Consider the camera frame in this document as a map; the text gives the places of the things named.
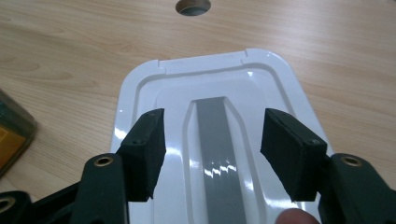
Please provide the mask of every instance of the finger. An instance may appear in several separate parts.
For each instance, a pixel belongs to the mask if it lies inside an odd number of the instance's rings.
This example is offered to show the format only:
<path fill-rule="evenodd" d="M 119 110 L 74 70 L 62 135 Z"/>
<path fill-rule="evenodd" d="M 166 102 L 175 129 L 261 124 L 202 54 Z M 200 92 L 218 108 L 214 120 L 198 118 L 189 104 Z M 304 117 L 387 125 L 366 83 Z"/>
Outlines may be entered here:
<path fill-rule="evenodd" d="M 276 224 L 319 224 L 319 222 L 311 214 L 298 208 L 291 208 L 277 217 Z"/>

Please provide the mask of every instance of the plastic container lid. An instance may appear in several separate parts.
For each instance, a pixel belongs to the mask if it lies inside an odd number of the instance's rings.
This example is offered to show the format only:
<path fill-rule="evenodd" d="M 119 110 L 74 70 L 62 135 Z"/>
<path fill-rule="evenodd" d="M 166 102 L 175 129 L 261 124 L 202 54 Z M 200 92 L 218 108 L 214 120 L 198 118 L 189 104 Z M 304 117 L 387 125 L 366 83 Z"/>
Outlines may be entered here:
<path fill-rule="evenodd" d="M 292 114 L 327 141 L 290 66 L 263 49 L 149 61 L 125 78 L 111 152 L 143 113 L 164 108 L 166 155 L 154 199 L 131 223 L 274 223 L 299 207 L 260 153 L 264 110 Z"/>

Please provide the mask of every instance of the wood grain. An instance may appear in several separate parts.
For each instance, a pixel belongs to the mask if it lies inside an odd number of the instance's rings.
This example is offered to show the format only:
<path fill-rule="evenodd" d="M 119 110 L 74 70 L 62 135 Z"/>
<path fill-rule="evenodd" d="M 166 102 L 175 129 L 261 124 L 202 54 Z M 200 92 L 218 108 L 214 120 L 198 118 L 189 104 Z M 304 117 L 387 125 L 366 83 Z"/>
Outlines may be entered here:
<path fill-rule="evenodd" d="M 0 2 L 0 88 L 38 122 L 0 179 L 34 200 L 80 179 L 109 151 L 120 85 L 139 64 L 269 49 L 290 63 L 332 147 L 363 157 L 396 189 L 396 2 L 212 0 Z"/>

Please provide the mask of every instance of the gray stripe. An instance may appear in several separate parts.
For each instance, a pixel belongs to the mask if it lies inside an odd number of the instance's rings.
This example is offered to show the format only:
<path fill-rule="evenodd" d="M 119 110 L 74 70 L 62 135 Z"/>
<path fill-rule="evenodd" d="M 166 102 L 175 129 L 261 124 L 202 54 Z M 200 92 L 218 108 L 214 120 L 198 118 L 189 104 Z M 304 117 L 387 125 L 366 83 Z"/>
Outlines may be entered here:
<path fill-rule="evenodd" d="M 196 105 L 208 222 L 247 223 L 224 98 L 198 100 Z"/>

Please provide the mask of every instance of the screw hole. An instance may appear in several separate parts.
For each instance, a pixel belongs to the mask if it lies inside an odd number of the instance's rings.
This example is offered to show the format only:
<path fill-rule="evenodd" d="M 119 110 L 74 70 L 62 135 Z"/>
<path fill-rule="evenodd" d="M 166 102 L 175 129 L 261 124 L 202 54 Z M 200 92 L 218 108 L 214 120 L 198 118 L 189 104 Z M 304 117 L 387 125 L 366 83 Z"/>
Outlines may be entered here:
<path fill-rule="evenodd" d="M 113 158 L 111 157 L 101 157 L 95 161 L 95 166 L 107 166 L 111 162 L 113 162 Z"/>
<path fill-rule="evenodd" d="M 0 214 L 6 212 L 15 203 L 15 198 L 6 197 L 0 199 Z"/>
<path fill-rule="evenodd" d="M 319 144 L 320 141 L 317 140 L 317 139 L 311 139 L 311 140 L 309 140 L 309 143 L 312 144 L 312 145 L 316 145 L 316 144 Z"/>
<path fill-rule="evenodd" d="M 343 161 L 345 164 L 350 165 L 350 166 L 356 166 L 356 167 L 362 166 L 362 163 L 360 160 L 353 158 L 353 157 L 349 157 L 349 156 L 342 157 L 341 161 Z"/>

